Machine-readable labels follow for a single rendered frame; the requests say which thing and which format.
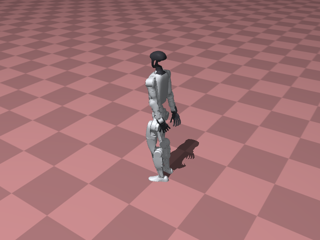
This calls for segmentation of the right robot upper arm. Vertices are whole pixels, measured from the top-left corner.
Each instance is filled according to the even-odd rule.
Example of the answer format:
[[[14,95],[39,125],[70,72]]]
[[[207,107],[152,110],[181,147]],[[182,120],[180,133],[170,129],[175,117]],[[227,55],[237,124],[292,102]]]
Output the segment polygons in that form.
[[[171,71],[170,70],[167,70],[167,69],[164,69],[168,72],[168,75],[169,75],[169,80],[168,80],[168,93],[167,95],[170,95],[172,93],[172,83],[171,83]]]

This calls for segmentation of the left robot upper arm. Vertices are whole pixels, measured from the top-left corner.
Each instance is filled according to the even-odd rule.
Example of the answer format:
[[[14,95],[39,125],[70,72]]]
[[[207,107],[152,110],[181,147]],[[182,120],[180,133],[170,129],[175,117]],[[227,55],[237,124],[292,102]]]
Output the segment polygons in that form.
[[[156,92],[156,77],[151,76],[148,79],[146,79],[145,85],[148,89],[149,96],[151,97],[151,99],[149,100],[149,104],[151,101],[155,101],[158,104],[158,98],[157,98],[157,92]]]

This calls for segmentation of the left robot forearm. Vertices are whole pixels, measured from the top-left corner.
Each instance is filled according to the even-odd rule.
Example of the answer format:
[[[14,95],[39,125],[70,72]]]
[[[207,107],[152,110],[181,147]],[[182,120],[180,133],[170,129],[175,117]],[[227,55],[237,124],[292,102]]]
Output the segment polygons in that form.
[[[158,106],[158,104],[155,101],[151,101],[149,104],[152,108],[154,117],[156,118],[156,120],[158,120],[158,122],[161,124],[164,122],[164,120],[162,119],[161,116],[161,112],[160,112],[160,107]]]

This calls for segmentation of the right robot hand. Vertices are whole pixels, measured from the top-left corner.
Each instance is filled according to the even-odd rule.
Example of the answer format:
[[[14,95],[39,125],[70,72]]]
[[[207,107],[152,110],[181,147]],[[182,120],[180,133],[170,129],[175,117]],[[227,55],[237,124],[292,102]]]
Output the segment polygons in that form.
[[[171,117],[170,123],[172,122],[172,119],[173,119],[173,126],[176,127],[181,124],[181,120],[180,120],[179,114],[177,113],[177,107],[175,106],[174,108],[175,108],[175,111],[171,111],[172,117]]]

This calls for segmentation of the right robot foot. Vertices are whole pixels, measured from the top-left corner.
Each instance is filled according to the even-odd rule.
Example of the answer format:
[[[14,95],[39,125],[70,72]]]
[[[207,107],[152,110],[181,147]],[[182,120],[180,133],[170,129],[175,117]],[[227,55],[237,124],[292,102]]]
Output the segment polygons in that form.
[[[163,167],[163,171],[166,172],[166,173],[168,173],[168,174],[172,174],[172,173],[173,173],[172,168],[169,168],[169,167],[168,167],[168,169],[165,169],[165,166]]]

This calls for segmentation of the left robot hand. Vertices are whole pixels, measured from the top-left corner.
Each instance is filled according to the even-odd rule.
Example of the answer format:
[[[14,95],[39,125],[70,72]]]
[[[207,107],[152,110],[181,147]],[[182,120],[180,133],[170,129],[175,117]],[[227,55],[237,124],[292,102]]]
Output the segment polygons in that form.
[[[163,118],[162,118],[163,119]],[[167,132],[167,130],[169,131],[170,127],[167,123],[165,123],[165,120],[163,119],[163,123],[159,123],[159,121],[157,120],[158,124],[160,125],[160,130],[159,132],[161,132],[161,130],[163,131],[163,133]],[[169,129],[168,129],[169,128]],[[167,129],[167,130],[166,130]],[[165,130],[165,131],[164,131]]]

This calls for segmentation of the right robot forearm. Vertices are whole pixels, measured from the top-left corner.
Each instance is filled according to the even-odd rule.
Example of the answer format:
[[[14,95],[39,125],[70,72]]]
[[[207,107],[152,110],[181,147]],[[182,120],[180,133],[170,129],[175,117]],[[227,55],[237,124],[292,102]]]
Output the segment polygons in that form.
[[[176,107],[176,103],[174,102],[174,94],[173,94],[173,91],[172,91],[172,93],[171,94],[169,94],[169,95],[167,95],[167,100],[168,100],[168,105],[169,105],[169,107],[170,107],[170,110],[172,111],[172,112],[174,112],[175,111],[175,107]]]

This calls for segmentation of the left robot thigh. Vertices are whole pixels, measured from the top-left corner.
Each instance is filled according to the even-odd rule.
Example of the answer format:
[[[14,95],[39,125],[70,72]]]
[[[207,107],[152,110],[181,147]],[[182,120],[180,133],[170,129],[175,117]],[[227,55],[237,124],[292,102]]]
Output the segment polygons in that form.
[[[146,128],[146,141],[147,141],[148,148],[153,155],[154,155],[154,151],[160,151],[161,154],[163,155],[163,149],[159,146],[156,147],[157,139],[158,139],[157,132],[159,130],[160,130],[160,125],[157,122],[156,118],[148,122],[147,128]]]

